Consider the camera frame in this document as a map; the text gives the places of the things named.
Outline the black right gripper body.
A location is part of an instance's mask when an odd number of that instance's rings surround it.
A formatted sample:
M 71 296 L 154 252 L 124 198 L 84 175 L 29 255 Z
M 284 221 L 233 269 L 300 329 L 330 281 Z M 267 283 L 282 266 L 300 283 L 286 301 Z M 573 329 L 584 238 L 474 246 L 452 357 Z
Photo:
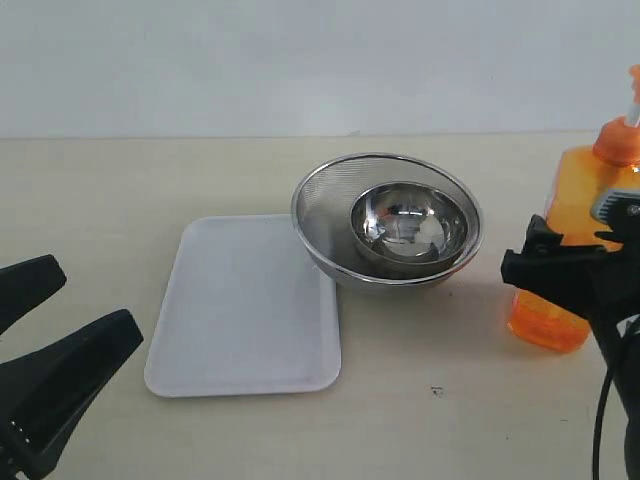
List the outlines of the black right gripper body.
M 606 253 L 591 275 L 596 298 L 594 335 L 606 360 L 614 360 L 621 347 L 617 324 L 639 313 L 639 211 L 634 205 L 616 206 L 609 215 L 610 232 L 601 239 L 621 244 Z

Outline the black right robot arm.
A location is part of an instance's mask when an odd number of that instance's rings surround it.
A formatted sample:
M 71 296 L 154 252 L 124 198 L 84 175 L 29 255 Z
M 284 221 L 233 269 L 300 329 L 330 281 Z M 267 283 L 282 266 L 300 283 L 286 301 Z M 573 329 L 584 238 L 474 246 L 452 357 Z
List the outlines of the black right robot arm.
M 588 321 L 607 372 L 595 416 L 591 470 L 600 476 L 604 411 L 617 389 L 628 423 L 624 459 L 628 478 L 639 476 L 639 196 L 611 189 L 595 203 L 596 219 L 607 230 L 601 240 L 620 244 L 564 246 L 539 215 L 531 217 L 522 250 L 505 252 L 504 283 L 531 292 Z

